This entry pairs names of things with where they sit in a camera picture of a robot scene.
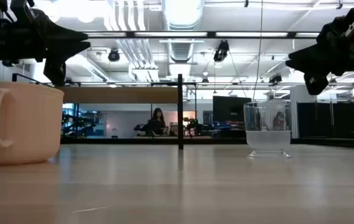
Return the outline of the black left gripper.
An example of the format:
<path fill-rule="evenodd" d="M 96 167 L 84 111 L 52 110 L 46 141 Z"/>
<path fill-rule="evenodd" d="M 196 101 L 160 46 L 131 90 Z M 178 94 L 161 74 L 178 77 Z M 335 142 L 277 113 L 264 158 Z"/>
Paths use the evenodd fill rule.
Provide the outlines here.
<path fill-rule="evenodd" d="M 64 28 L 52 22 L 40 9 L 34 9 L 34 0 L 0 1 L 0 61 L 5 66 L 21 59 L 44 58 L 65 62 L 91 46 L 88 35 Z M 51 42 L 45 51 L 44 39 Z"/>

